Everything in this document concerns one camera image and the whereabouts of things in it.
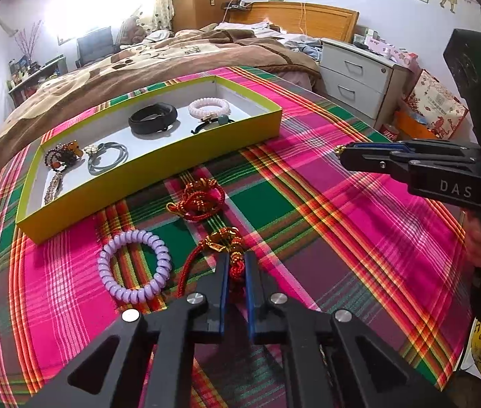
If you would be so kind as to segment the red gold knot ornament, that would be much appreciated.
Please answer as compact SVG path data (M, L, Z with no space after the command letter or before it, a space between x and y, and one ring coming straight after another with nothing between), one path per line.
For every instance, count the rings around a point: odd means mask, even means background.
M188 182L181 199L166 205L168 213L189 222L200 222L223 210L226 193L215 179Z

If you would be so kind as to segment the pink crystal bead strand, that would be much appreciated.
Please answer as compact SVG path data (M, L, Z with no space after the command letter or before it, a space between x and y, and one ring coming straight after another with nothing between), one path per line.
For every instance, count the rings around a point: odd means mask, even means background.
M44 196L44 204L49 204L55 201L63 188L63 172L57 171L54 173L53 178L48 185L47 191Z

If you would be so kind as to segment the black fitness wristband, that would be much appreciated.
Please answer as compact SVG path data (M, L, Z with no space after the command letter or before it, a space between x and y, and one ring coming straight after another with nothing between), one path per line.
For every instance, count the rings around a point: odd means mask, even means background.
M177 109L168 103L158 102L139 109L129 119L129 126L137 135L165 132L178 118Z

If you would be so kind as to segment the red patterned gift box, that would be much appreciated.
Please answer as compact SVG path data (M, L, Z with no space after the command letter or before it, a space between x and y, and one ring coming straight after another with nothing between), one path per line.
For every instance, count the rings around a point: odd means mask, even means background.
M428 130L449 139L468 114L468 108L437 78L423 69L405 104L424 118Z

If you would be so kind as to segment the grey bedside drawer cabinet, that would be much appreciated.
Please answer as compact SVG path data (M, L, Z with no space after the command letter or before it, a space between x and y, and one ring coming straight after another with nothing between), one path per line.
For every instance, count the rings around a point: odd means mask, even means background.
M392 122L412 72L349 43L322 39L319 63L326 93L373 129Z

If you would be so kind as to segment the pink green plaid tablecloth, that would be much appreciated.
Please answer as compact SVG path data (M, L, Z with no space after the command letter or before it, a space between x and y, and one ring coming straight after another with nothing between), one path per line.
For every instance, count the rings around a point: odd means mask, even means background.
M120 313L97 273L100 247L144 228L181 268L200 239L236 227L261 267L309 308L347 308L438 388L471 327L464 232L443 204L383 176L344 171L334 148L380 135L344 109L264 71L217 75L283 109L280 134L120 200L37 245L16 226L24 180L45 133L0 174L0 407L24 403ZM215 179L223 210L200 222L168 213L188 182Z

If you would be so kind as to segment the wooden headboard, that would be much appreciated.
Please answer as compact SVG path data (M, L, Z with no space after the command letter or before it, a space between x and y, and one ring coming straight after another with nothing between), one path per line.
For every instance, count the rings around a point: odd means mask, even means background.
M299 2L253 2L246 8L228 10L226 21L253 24L270 21L288 33L304 33L313 38L328 38L350 43L359 12L335 7Z

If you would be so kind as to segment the yellow shallow cardboard box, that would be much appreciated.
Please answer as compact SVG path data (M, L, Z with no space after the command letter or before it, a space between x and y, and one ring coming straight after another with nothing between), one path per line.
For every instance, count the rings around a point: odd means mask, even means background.
M231 123L197 131L189 104L217 97L230 106ZM165 102L178 111L168 131L137 135L129 117L148 105ZM83 119L43 142L29 167L15 222L33 242L40 244L81 219L138 192L146 186L191 169L213 158L275 137L282 109L274 101L218 75L203 76L153 88ZM68 170L57 199L45 202L52 180L44 157L57 144L76 141L81 147L116 142L126 146L124 163L92 175L82 159Z

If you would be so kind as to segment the brown fleece bed blanket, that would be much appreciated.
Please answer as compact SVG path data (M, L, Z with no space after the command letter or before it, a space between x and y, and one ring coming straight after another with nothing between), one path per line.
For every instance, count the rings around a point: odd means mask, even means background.
M312 57L249 30L185 31L155 44L141 43L43 83L15 108L0 129L0 173L24 147L87 109L223 66L255 67L307 89L321 78Z

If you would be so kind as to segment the brown teddy bear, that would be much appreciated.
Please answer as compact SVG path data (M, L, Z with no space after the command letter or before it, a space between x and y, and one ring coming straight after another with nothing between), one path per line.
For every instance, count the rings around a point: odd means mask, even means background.
M116 38L117 45L132 45L140 43L147 35L146 29L140 24L137 16L131 16L121 25Z

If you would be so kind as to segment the dried branch bouquet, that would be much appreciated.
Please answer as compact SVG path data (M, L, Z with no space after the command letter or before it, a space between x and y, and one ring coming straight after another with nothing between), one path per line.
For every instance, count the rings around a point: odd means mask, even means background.
M14 36L15 42L20 49L22 56L27 59L29 64L33 62L33 53L40 36L41 27L42 20L40 19L32 24L29 31L22 29Z

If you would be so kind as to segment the cluttered wall shelf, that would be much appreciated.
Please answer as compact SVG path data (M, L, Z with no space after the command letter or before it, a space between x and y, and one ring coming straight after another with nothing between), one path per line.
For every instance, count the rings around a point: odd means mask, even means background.
M30 98L44 82L51 78L65 75L67 71L66 57L61 54L33 73L24 75L19 83L15 83L13 87L8 90L8 94L15 107L18 107L27 98Z

